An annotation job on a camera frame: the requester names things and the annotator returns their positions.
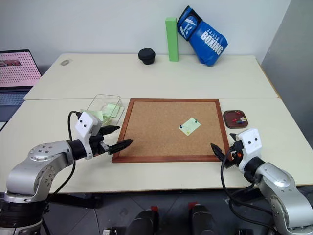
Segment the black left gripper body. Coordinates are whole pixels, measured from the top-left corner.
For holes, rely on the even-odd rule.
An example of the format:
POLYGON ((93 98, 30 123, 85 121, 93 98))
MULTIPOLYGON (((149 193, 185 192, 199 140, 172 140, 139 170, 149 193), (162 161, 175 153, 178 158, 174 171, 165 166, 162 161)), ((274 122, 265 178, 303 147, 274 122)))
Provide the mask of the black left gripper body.
POLYGON ((109 151, 109 146, 104 142, 104 137, 102 135, 91 136, 89 139, 89 144, 93 153, 93 156, 98 156, 109 151))

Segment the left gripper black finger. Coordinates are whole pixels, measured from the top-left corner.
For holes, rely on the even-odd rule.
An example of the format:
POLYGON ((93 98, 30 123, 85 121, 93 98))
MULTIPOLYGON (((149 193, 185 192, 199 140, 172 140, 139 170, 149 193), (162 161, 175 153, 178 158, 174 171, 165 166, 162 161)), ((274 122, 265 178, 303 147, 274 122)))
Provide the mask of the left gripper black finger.
POLYGON ((133 142, 132 139, 119 141, 115 145, 109 146, 108 154, 112 155, 112 154, 118 153, 126 149, 127 147, 129 147, 132 144, 132 142, 133 142))
POLYGON ((115 126, 115 125, 102 126, 98 134, 104 136, 104 135, 111 134, 118 129, 120 129, 120 126, 115 126))

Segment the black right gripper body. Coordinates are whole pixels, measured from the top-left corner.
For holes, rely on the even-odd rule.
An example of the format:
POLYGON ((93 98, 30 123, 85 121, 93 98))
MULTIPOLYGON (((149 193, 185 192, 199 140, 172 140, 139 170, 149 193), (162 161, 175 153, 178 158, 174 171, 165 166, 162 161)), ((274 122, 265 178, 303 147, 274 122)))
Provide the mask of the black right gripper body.
POLYGON ((230 168, 232 166, 239 166, 243 159, 243 144, 242 141, 236 141, 234 144, 230 147, 229 153, 227 153, 227 160, 225 162, 224 167, 230 168))

